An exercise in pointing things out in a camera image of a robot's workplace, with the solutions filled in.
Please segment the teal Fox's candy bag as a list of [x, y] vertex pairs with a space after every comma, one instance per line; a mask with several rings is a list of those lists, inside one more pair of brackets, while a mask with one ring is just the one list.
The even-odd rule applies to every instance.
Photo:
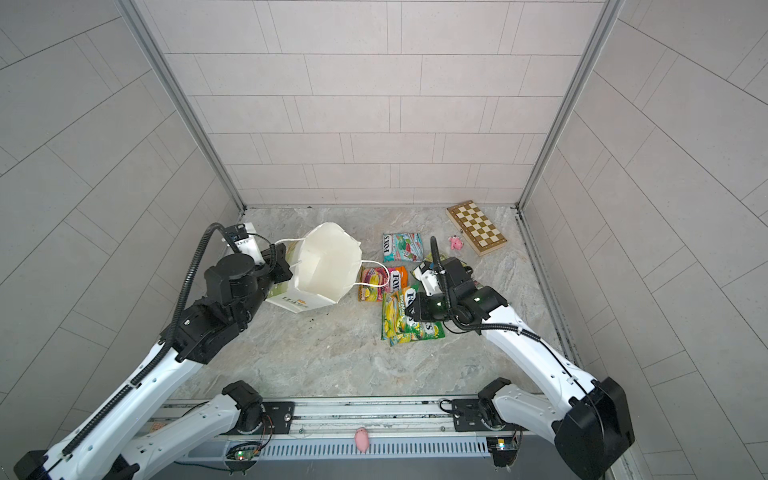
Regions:
[[383, 260], [385, 262], [421, 262], [424, 248], [419, 233], [386, 233], [382, 238]]

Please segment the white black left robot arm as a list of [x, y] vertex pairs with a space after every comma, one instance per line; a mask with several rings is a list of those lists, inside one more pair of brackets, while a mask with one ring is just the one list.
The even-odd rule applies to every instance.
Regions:
[[263, 265], [233, 253], [209, 268], [206, 296], [173, 319], [131, 378], [63, 440], [25, 453], [13, 467], [15, 477], [148, 479], [219, 434], [266, 431], [262, 397], [236, 381], [166, 427], [139, 433], [180, 384], [248, 327], [271, 287], [291, 278], [285, 246], [264, 254]]

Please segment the orange snack bag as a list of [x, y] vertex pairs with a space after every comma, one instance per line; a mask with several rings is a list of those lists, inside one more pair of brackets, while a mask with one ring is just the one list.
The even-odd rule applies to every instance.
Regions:
[[408, 284], [409, 274], [404, 266], [363, 268], [357, 284], [358, 299], [382, 302], [386, 294], [404, 292]]

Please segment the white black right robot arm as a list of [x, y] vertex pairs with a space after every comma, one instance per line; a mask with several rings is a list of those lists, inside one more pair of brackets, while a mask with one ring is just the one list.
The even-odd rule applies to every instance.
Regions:
[[418, 322], [451, 323], [500, 348], [542, 391], [527, 394], [498, 378], [480, 393], [486, 424], [518, 425], [552, 443], [581, 479], [600, 479], [632, 446], [635, 434], [624, 389], [598, 380], [536, 334], [490, 286], [478, 286], [472, 269], [454, 257], [422, 262], [415, 270], [423, 291], [407, 306]]

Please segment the green Fox's spring tea bag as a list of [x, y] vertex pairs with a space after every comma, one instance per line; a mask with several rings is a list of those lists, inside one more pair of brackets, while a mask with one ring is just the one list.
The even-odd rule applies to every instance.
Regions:
[[[445, 260], [445, 255], [444, 255], [444, 254], [440, 254], [440, 255], [439, 255], [439, 259], [440, 259], [440, 261], [441, 261], [441, 262], [443, 262], [443, 261]], [[425, 265], [426, 265], [428, 268], [433, 268], [433, 267], [434, 267], [434, 265], [435, 265], [435, 262], [434, 262], [434, 260], [433, 260], [433, 255], [432, 255], [432, 254], [428, 254], [428, 255], [425, 257], [425, 259], [424, 259], [423, 263], [424, 263], [424, 264], [425, 264]]]

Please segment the white illustrated paper bag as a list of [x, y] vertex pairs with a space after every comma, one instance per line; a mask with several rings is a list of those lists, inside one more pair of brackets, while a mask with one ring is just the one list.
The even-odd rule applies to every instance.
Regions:
[[293, 277], [275, 286], [266, 301], [292, 313], [337, 304], [357, 286], [358, 273], [366, 263], [361, 243], [333, 222], [322, 223], [301, 238], [277, 243], [287, 247]]

